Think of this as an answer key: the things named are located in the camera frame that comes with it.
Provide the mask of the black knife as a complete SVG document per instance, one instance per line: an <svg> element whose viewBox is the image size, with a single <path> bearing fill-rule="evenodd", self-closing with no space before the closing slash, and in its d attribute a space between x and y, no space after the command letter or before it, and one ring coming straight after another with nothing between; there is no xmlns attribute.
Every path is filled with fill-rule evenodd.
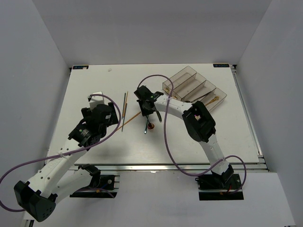
<svg viewBox="0 0 303 227"><path fill-rule="evenodd" d="M162 122L162 117L161 117L160 112L158 110L156 110L155 112L156 112L156 115L157 115L157 117L159 119L159 122Z"/></svg>

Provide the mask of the black spoon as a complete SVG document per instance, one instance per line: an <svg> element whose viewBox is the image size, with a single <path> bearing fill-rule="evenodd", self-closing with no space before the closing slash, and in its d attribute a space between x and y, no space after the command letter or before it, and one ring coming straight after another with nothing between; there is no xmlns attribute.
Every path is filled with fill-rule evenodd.
<svg viewBox="0 0 303 227"><path fill-rule="evenodd" d="M212 91L210 91L210 92L208 92L208 93L206 93L206 94L204 94L204 95L202 95L202 96L200 96L200 97L198 97L198 98L196 98L196 99L194 99L194 100L192 100L192 101L187 100L186 103L194 103L194 102L196 102L196 101L202 99L203 97L209 95L211 92L212 92Z"/></svg>

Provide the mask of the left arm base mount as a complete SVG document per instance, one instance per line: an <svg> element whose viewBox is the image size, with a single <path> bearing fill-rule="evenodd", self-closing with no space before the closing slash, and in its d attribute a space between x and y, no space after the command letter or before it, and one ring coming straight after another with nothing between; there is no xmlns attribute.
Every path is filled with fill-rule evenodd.
<svg viewBox="0 0 303 227"><path fill-rule="evenodd" d="M70 195L70 198L111 198L114 199L119 188L119 175L103 174L91 164L80 165L78 170L86 170L92 177L86 187L82 187Z"/></svg>

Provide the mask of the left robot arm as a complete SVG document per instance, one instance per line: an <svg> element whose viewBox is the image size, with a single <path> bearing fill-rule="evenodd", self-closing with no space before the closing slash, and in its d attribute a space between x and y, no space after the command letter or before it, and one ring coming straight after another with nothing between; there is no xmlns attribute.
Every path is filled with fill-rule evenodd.
<svg viewBox="0 0 303 227"><path fill-rule="evenodd" d="M94 165L85 164L69 178L65 173L97 144L107 132L107 127L118 124L115 105L99 103L82 108L83 118L68 135L63 149L81 149L73 154L60 154L26 182L18 181L14 186L17 203L37 222L46 220L56 205L65 197L82 188L95 189L101 185L101 171Z"/></svg>

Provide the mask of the iridescent fork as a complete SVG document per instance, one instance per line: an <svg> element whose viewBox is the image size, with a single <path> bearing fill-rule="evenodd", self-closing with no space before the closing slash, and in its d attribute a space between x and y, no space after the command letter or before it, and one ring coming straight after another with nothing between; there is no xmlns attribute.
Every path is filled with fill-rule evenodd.
<svg viewBox="0 0 303 227"><path fill-rule="evenodd" d="M146 124L145 124L145 129L144 129L144 134L147 134L148 131L148 125L149 125L149 116L146 116Z"/></svg>

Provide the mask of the ornate gold fork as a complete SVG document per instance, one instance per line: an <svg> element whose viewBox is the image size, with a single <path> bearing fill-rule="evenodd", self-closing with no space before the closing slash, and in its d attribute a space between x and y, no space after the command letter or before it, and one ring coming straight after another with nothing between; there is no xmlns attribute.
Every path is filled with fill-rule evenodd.
<svg viewBox="0 0 303 227"><path fill-rule="evenodd" d="M208 106L209 104L215 102L215 101L218 101L219 100L219 96L215 96L211 101L209 101L207 104L205 104L205 106Z"/></svg>

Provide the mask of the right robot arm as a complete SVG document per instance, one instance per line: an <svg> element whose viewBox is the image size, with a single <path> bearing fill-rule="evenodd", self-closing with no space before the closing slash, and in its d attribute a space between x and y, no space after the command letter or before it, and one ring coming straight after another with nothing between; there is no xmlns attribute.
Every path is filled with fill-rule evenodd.
<svg viewBox="0 0 303 227"><path fill-rule="evenodd" d="M202 102L182 102L159 91L152 93L146 86L138 87L134 94L142 115L148 117L156 113L164 123L164 132L168 114L182 119L190 138L205 152L216 187L223 189L231 183L234 170L217 142L215 120Z"/></svg>

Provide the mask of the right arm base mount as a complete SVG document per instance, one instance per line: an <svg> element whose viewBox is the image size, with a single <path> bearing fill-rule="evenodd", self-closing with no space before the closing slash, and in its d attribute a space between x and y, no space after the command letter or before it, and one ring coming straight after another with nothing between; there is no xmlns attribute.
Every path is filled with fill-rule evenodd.
<svg viewBox="0 0 303 227"><path fill-rule="evenodd" d="M205 174L195 178L198 186L200 201L241 201L244 195L239 174L233 176L223 184L213 174Z"/></svg>

